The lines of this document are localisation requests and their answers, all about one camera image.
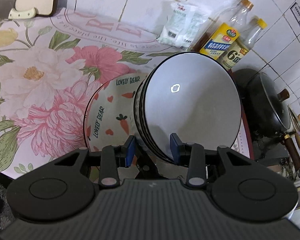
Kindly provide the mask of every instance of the plastic bag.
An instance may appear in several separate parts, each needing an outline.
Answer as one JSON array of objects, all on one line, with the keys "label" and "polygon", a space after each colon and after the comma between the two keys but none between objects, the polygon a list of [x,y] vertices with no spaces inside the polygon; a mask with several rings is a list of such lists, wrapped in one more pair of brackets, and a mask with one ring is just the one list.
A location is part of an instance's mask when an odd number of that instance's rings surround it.
[{"label": "plastic bag", "polygon": [[171,7],[173,15],[163,27],[157,41],[187,50],[208,16],[198,6],[186,2],[173,2]]}]

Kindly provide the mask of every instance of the cleaver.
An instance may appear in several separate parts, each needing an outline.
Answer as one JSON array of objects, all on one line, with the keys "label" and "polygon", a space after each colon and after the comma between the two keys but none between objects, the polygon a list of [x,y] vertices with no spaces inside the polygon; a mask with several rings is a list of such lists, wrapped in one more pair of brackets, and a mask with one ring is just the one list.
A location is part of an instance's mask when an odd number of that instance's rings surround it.
[{"label": "cleaver", "polygon": [[37,14],[36,8],[27,11],[15,9],[16,0],[0,0],[0,19],[30,19]]}]

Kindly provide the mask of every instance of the yellow label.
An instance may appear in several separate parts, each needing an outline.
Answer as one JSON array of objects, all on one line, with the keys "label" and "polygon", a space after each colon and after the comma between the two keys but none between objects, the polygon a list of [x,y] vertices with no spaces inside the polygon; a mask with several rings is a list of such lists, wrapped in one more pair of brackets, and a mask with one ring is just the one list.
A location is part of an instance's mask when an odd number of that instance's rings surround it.
[{"label": "yellow label", "polygon": [[235,41],[232,45],[224,52],[224,54],[218,60],[221,65],[225,68],[232,68],[235,64],[237,64],[243,56],[245,56],[249,52],[249,49],[244,47],[243,44]]},{"label": "yellow label", "polygon": [[200,53],[217,59],[232,42],[234,42],[240,33],[228,24],[223,23],[209,38],[209,41],[200,49]]}]

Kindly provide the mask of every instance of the yellow bottle cap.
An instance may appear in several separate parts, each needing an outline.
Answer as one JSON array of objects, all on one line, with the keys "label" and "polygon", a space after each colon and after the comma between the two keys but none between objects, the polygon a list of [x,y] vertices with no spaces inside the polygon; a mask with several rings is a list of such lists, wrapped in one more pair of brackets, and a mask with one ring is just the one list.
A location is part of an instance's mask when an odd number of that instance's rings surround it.
[{"label": "yellow bottle cap", "polygon": [[241,3],[249,10],[251,10],[253,7],[253,3],[249,0],[241,0]]},{"label": "yellow bottle cap", "polygon": [[265,29],[265,28],[267,27],[266,22],[265,22],[263,19],[261,19],[261,18],[257,21],[257,24],[258,24],[262,29]]}]

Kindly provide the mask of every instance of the silver screw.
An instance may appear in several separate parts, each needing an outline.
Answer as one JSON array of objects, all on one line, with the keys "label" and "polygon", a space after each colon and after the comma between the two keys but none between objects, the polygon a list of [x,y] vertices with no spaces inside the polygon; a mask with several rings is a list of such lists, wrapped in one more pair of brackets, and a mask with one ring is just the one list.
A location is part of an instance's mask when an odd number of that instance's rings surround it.
[{"label": "silver screw", "polygon": [[117,180],[115,178],[108,177],[108,178],[103,178],[101,180],[101,184],[103,184],[105,186],[112,186],[112,185],[114,185],[116,183],[117,183]]},{"label": "silver screw", "polygon": [[199,177],[193,177],[189,179],[189,183],[193,186],[201,186],[204,184],[204,179],[199,178]]}]

